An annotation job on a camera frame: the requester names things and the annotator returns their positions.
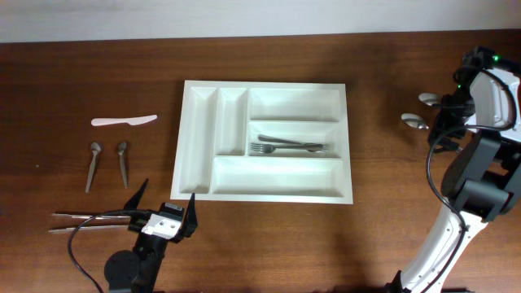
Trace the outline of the small silver teaspoon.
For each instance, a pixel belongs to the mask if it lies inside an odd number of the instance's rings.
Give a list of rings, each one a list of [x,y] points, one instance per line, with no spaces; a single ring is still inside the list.
[[[125,152],[127,150],[127,142],[121,142],[117,147],[117,154],[119,156],[119,163],[120,163],[120,174],[122,176],[122,181],[124,184],[125,189],[128,188],[128,173],[126,168],[126,159],[125,159]]]
[[[98,160],[99,153],[103,150],[102,145],[99,142],[92,142],[90,145],[90,150],[92,152],[92,159],[90,162],[88,177],[85,185],[85,193],[90,192],[90,187],[92,185],[92,181],[94,178],[94,172],[96,169],[96,164]]]

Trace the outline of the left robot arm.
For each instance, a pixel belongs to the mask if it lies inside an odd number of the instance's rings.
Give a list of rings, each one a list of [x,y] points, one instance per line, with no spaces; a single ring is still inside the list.
[[[169,243],[189,238],[198,227],[195,195],[186,208],[162,203],[159,210],[138,210],[144,194],[144,182],[124,205],[132,212],[128,230],[138,236],[132,249],[114,253],[104,267],[110,292],[153,292],[160,266]]]

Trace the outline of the white cutlery tray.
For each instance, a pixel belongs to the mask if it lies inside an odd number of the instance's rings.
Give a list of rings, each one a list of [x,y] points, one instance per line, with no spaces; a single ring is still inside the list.
[[[252,151],[258,134],[327,152]],[[351,204],[343,84],[186,81],[171,199]]]

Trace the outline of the white plastic knife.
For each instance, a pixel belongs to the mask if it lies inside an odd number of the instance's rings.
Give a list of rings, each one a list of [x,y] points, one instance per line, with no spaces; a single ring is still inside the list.
[[[99,126],[108,126],[108,125],[118,125],[118,124],[127,124],[127,125],[144,125],[146,123],[152,122],[158,118],[157,115],[149,115],[149,116],[136,116],[136,117],[126,117],[126,118],[94,118],[90,124],[94,127]]]

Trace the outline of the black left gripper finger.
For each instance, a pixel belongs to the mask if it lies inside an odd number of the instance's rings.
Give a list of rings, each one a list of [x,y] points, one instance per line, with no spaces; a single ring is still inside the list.
[[[138,191],[125,203],[124,210],[136,210],[145,193],[149,179],[147,178]]]
[[[192,193],[180,229],[182,237],[190,238],[197,228],[198,219],[195,210],[195,193]]]

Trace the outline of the silver fork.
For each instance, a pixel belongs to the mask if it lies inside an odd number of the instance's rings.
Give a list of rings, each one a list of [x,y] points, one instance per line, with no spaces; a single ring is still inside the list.
[[[262,142],[277,142],[277,143],[287,143],[287,144],[297,144],[297,145],[317,145],[317,142],[298,142],[293,140],[287,140],[282,138],[275,138],[270,136],[265,136],[262,134],[258,134],[257,138]]]
[[[298,151],[310,151],[310,152],[327,152],[329,151],[328,145],[322,144],[268,144],[268,143],[258,143],[252,142],[249,144],[249,147],[252,151],[260,152],[260,153],[273,153],[277,150],[298,150]]]

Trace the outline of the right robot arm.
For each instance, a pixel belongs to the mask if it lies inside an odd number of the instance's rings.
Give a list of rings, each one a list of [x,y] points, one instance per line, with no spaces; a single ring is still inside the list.
[[[438,111],[427,129],[428,185],[441,202],[417,256],[384,286],[386,292],[445,292],[444,281],[472,239],[520,201],[520,64],[477,46],[453,73],[451,94],[422,93]]]

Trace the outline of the large silver spoon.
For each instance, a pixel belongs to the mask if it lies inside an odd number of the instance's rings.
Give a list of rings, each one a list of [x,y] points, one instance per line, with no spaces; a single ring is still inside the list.
[[[401,120],[413,129],[429,130],[427,122],[421,116],[412,113],[404,113],[401,115]]]
[[[420,102],[426,104],[429,107],[439,108],[441,107],[442,97],[438,94],[433,93],[421,93],[418,96]]]

